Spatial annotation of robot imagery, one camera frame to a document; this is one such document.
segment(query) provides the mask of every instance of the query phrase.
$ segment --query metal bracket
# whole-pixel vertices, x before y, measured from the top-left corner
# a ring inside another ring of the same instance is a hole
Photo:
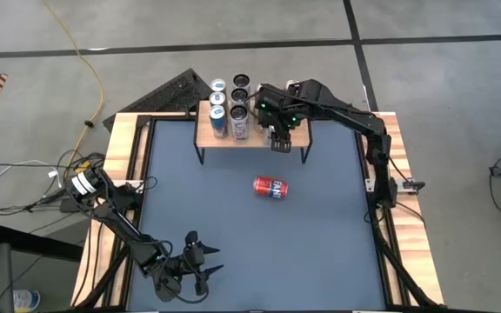
[[[415,183],[414,178],[407,178],[409,179],[409,182]],[[409,194],[409,195],[416,195],[418,193],[417,190],[415,190],[414,186],[410,186],[404,179],[394,179],[397,184],[397,193],[398,194]],[[371,193],[374,192],[374,182],[375,179],[370,179],[367,178],[364,180],[364,186],[366,187],[366,192]]]

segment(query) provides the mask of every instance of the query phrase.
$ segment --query soda can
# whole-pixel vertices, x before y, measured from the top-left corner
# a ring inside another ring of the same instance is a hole
[[[252,184],[254,193],[260,196],[269,196],[278,199],[283,199],[287,196],[287,182],[276,179],[258,176]]]
[[[294,81],[292,79],[288,80],[287,82],[285,82],[285,89],[288,90],[289,85],[294,84],[294,83],[298,83],[298,81]]]
[[[218,138],[227,137],[227,116],[223,106],[212,105],[210,108],[210,123],[214,130],[214,136]]]
[[[227,99],[225,95],[221,92],[212,92],[210,95],[210,106],[221,105],[224,110],[227,110]]]
[[[233,89],[240,88],[247,91],[247,94],[251,93],[251,79],[245,74],[237,74],[233,77]]]
[[[225,81],[223,79],[220,78],[214,79],[210,83],[210,88],[212,89],[212,91],[221,92],[224,94],[224,96],[227,97],[227,85],[225,84]]]
[[[231,92],[231,105],[241,105],[249,109],[249,93],[247,90],[236,88]]]
[[[247,108],[241,105],[231,108],[230,121],[235,139],[244,140],[249,137],[249,113]]]

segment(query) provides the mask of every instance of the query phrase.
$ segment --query can lid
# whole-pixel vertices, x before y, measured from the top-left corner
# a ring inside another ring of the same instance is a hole
[[[221,105],[225,102],[225,95],[221,92],[212,92],[210,95],[211,105]]]
[[[245,74],[237,74],[233,77],[233,84],[237,87],[246,87],[251,83],[251,79]]]
[[[247,108],[245,108],[242,105],[236,105],[233,108],[231,108],[230,114],[231,118],[235,120],[242,120],[245,117],[247,117]]]
[[[236,88],[231,92],[231,99],[233,101],[244,101],[249,97],[249,93],[247,90],[241,89],[241,88]]]
[[[210,117],[211,118],[220,118],[225,115],[225,109],[221,105],[213,105],[210,108]]]
[[[212,88],[212,90],[214,91],[221,91],[223,89],[225,89],[225,82],[223,79],[214,79],[211,83],[210,83],[210,87]]]

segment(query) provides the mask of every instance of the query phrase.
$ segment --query table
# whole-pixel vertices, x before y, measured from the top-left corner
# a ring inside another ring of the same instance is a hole
[[[399,169],[401,169],[406,176],[411,176],[403,139],[401,137],[395,113],[378,113],[378,115],[384,119],[386,128],[392,136],[392,158],[396,162]],[[145,152],[149,150],[150,146],[147,138],[151,132],[148,123],[151,117],[162,119],[188,118],[181,112],[117,114],[116,122],[114,124],[113,131],[111,132],[110,144],[104,164],[104,169],[110,177],[117,180],[116,184],[122,183],[120,181],[127,178],[142,178],[143,173],[146,170],[144,159],[148,157]],[[397,176],[397,172],[394,169],[391,169],[391,174],[393,176]],[[416,196],[399,195],[398,201],[413,208],[415,211],[420,212]],[[415,216],[412,216],[410,213],[399,208],[392,210],[391,217],[391,224],[386,225],[385,221],[383,221],[381,222],[381,225],[383,226],[383,230],[387,230],[392,227],[395,228],[397,245],[405,268],[410,272],[412,277],[430,298],[439,303],[443,302],[438,285],[438,278],[432,262],[430,247],[422,222],[420,222]],[[97,232],[94,230],[97,230],[98,227],[99,223],[92,221],[93,231],[91,235],[87,236],[87,240],[91,240],[92,247],[95,247],[97,243]],[[98,251],[98,259],[96,259],[97,252],[95,249],[92,249],[90,255],[88,255],[87,244],[85,244],[83,261],[79,267],[79,274],[77,277],[74,295],[76,295],[80,289],[88,259],[90,259],[90,267],[86,283],[84,284],[84,288],[81,290],[81,295],[77,301],[78,303],[89,294],[94,271],[96,272],[96,280],[98,280],[98,278],[108,268],[113,251],[114,238],[115,236],[113,233],[104,227],[99,238],[101,243],[100,250]],[[391,266],[388,264],[387,267],[392,302],[400,304],[402,303],[402,299],[400,298],[397,278]],[[105,303],[107,305],[119,305],[122,301],[125,301],[126,291],[128,290],[126,286],[128,284],[124,281],[124,273],[129,270],[130,266],[122,264],[115,277],[112,290],[108,295],[105,295]]]

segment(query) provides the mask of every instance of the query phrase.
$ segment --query concrete floor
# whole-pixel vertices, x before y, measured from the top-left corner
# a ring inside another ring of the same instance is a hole
[[[501,1],[351,3],[362,38],[501,34]],[[351,37],[338,0],[51,4],[79,47],[87,49]],[[70,43],[40,1],[0,0],[0,51],[62,49],[70,49]],[[427,182],[420,201],[444,300],[454,308],[501,311],[501,214],[491,204],[487,185],[487,168],[501,156],[501,41],[365,46],[364,53],[379,109],[397,112],[412,171]],[[248,73],[257,83],[316,78],[337,97],[366,108],[352,46],[88,59],[103,79],[104,117],[189,67],[205,80],[236,72]],[[36,158],[55,163],[74,146],[83,120],[97,106],[94,78],[75,57],[0,59],[0,72],[9,75],[0,96],[0,162]],[[97,127],[82,152],[105,152],[108,140],[108,132]],[[13,169],[0,178],[0,206],[37,199],[49,182],[46,173]],[[501,203],[501,180],[496,195]],[[30,231],[60,216],[21,214],[0,223]],[[62,229],[60,236],[75,242],[79,228],[86,228],[85,221],[78,223],[82,220],[70,217],[37,234]],[[28,260],[18,257],[15,264],[20,270]],[[59,287],[40,278],[54,266],[63,275]],[[73,288],[66,277],[75,274],[76,266],[48,260],[18,287],[48,291],[44,309],[63,309]]]

